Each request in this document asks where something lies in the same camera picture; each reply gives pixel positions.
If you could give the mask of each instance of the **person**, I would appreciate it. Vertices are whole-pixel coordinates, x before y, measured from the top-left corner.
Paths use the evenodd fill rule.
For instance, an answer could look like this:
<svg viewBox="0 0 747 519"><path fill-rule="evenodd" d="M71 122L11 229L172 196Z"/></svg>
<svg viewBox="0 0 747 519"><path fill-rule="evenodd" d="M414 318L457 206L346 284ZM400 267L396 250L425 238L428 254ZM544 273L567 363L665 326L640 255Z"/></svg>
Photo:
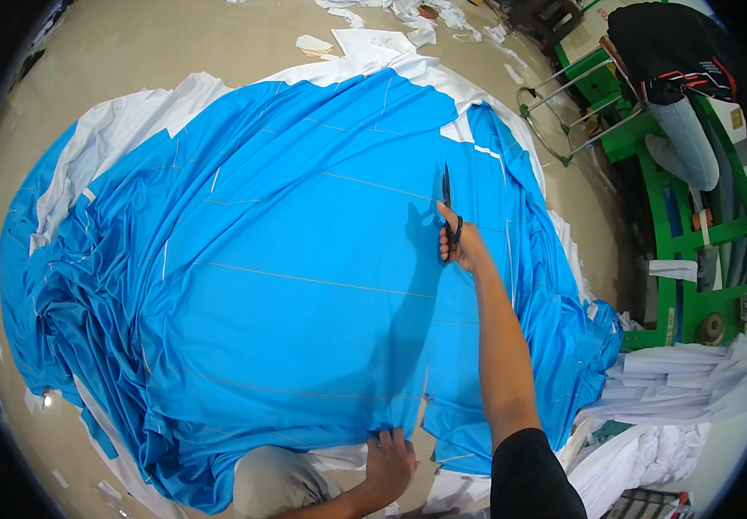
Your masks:
<svg viewBox="0 0 747 519"><path fill-rule="evenodd" d="M717 22L678 3L635 3L607 18L607 35L627 68L630 81L669 139L647 135L659 166L698 193L720 178L715 149L690 105L708 96L740 105L747 130L746 59Z"/></svg>
<svg viewBox="0 0 747 519"><path fill-rule="evenodd" d="M457 215L437 209L456 233ZM480 315L481 395L491 430L491 516L586 517L541 429L526 339L494 260L474 223L463 223L459 242L439 237L440 257L474 278ZM342 493L302 455L261 447L240 461L233 505L238 519L358 519L384 517L383 508L404 493L417 468L402 429L368 439L365 480Z"/></svg>

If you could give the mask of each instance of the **blue fabric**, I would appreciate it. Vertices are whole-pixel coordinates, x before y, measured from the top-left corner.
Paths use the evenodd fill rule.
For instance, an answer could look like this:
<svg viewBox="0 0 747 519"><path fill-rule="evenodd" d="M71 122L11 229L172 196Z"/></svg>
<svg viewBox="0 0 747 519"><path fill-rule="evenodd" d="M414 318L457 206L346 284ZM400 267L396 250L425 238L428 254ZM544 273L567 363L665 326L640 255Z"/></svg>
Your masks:
<svg viewBox="0 0 747 519"><path fill-rule="evenodd" d="M29 388L67 398L76 375L143 479L210 514L232 498L235 461L261 445L410 436L426 372L429 413L453 429L475 420L485 451L476 372L450 364L475 362L477 316L470 276L436 254L447 162L455 209L481 226L515 297L539 411L561 442L574 401L542 394L583 383L563 356L600 358L575 345L592 322L527 153L488 106L469 120L503 164L441 138L455 118L450 97L391 69L243 87L120 159L28 256L72 126L17 192L0 241L5 330ZM451 431L431 430L453 442Z"/></svg>

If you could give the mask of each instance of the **black shirt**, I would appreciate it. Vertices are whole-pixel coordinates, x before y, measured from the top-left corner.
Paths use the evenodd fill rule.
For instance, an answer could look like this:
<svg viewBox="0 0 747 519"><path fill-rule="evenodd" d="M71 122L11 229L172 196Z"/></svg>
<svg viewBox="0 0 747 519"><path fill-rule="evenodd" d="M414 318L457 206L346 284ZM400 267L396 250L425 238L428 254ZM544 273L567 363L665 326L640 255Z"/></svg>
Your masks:
<svg viewBox="0 0 747 519"><path fill-rule="evenodd" d="M607 23L645 99L669 105L688 94L709 96L739 104L747 123L747 61L718 23L678 3L619 7Z"/></svg>
<svg viewBox="0 0 747 519"><path fill-rule="evenodd" d="M544 431L517 431L494 451L491 517L587 517L581 497L549 449Z"/></svg>

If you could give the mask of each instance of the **metal stool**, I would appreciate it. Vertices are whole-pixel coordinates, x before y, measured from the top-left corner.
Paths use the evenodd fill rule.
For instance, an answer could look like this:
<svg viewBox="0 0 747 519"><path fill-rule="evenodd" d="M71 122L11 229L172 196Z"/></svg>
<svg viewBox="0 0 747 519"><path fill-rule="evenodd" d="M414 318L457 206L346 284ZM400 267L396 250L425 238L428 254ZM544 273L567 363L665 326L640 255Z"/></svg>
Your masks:
<svg viewBox="0 0 747 519"><path fill-rule="evenodd" d="M586 148L588 145L590 145L590 144L594 143L595 141L601 139L602 137L604 137L606 134L610 133L611 131L616 130L619 126L624 125L630 119L636 118L638 115L640 115L642 112L644 112L645 110L648 109L647 105L645 104L645 100L641 96L638 95L638 93L636 92L636 89L633 87L633 84L630 82L630 79L629 79L628 74L627 74L627 68L624 66L624 63L622 62L621 57L618 56L618 53L616 52L616 48L612 45L612 42L610 41L610 38L608 38L607 36L604 36L604 37L601 38L601 40L599 41L599 43L601 44L601 47L598 47L595 50L593 50L592 52L589 52L587 55L581 57L577 61L575 61L573 63L570 63L568 66L566 66L565 68L559 70L554 75L552 75L551 77L549 77L548 79L546 79L540 85L537 85L537 86L534 86L534 87L522 86L518 90L518 103L520 103L520 116L523 117L526 120L526 124L529 125L529 128L532 130L532 133L535 134L535 136L538 138L538 140L540 140L540 142L544 145L544 147L556 159L560 160L561 163L564 165L564 167L566 167L566 166L569 165L569 161L572 160L573 156L578 151ZM594 67L590 68L585 73L583 73L580 76L578 76L578 77L570 80L568 83L565 83L560 88L558 88L557 90L555 90L551 94L546 95L545 97L542 96L538 92L538 88L543 87L544 85L546 85L547 83L549 83L551 80L553 80L556 77L558 77L561 74L563 74L567 69L574 67L576 64L578 64L583 59L585 59L585 58L587 58L589 56L592 56L595 52L598 51L599 48L603 48L607 52L607 59L606 60L604 60L604 61L596 64ZM563 92L567 88L570 88L572 85L574 85L579 80L581 80L583 78L586 78L587 76L589 76L590 74L592 74L593 72L595 72L596 70L598 70L599 68L606 67L607 64L609 64L609 63L612 63L616 67L616 69L618 69L618 72L621 74L620 80L622 80L623 82L626 82L628 84L628 87L630 88L630 90L632 90L632 93L636 97L636 99L638 99L638 102L632 108L632 111L630 112L630 114L627 117L625 117L624 119L620 120L616 125L607 128L607 130L599 133L598 135L595 135L594 137L591 137L590 139L588 139L583 144L581 144L579 146L575 146L573 144L573 138L572 138L572 135L570 134L570 130L572 130L573 127L575 125L577 125L578 123L583 123L585 120L589 119L593 115L596 115L598 112L602 111L603 109L606 109L609 106L615 105L619 100L623 99L624 96L622 96L622 95L618 95L618 96L613 95L611 99L606 99L605 101L602 101L603 104L601 104L598 108L594 109L593 111L591 111L590 113L584 115L583 117L580 117L579 119L575 120L572 123L567 123L566 121L564 121L564 118L561 117L561 115L558 113L558 111L555 110L555 108L551 104L549 104L549 100L552 99L553 97L555 97L556 95L560 94L561 92ZM532 105L532 106L525 105L524 102L523 102L523 99L522 99L522 96L523 96L524 92L528 92L530 95L532 95L533 97L537 98L538 101L536 103L534 103L534 105ZM570 151L569 151L568 155L564 156L564 155L558 153L557 151L555 151L555 149L553 149L553 147L550 146L548 142L546 142L546 140L544 139L544 136L540 134L540 132L535 128L534 124L532 123L532 112L533 112L534 109L538 108L541 105L548 106L549 109L552 110L552 113L555 114L555 116L558 118L558 120L561 121L561 130L564 131L564 134L567 137L567 141L569 142L569 149L570 149Z"/></svg>

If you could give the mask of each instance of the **black sleeve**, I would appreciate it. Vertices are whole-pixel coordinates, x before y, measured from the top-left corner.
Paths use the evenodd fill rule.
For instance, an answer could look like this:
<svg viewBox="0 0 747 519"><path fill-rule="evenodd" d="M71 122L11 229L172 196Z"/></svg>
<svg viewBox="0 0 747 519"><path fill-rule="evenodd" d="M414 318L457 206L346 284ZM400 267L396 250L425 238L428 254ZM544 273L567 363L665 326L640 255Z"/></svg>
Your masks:
<svg viewBox="0 0 747 519"><path fill-rule="evenodd" d="M581 497L549 449L544 431L517 431L494 452L491 517L587 517Z"/></svg>

